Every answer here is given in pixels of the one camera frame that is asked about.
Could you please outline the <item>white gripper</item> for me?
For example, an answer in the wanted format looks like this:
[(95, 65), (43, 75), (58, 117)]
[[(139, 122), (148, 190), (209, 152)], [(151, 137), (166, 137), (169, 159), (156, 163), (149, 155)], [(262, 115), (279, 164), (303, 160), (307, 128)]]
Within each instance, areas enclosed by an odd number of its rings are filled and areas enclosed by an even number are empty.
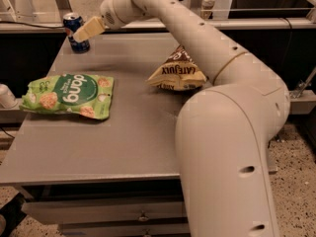
[(77, 42), (103, 33), (108, 26), (117, 30), (129, 23), (151, 18), (144, 7), (146, 0), (104, 0), (100, 6), (101, 17), (94, 16), (81, 26), (73, 38)]

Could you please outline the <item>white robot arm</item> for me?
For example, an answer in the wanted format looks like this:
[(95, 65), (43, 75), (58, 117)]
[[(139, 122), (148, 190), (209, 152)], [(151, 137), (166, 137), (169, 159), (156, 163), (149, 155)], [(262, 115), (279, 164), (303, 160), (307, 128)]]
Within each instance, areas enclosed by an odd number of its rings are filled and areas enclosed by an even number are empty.
[(282, 79), (179, 0), (105, 0), (100, 12), (76, 40), (155, 17), (210, 80), (176, 124), (191, 236), (279, 237), (267, 151), (289, 114)]

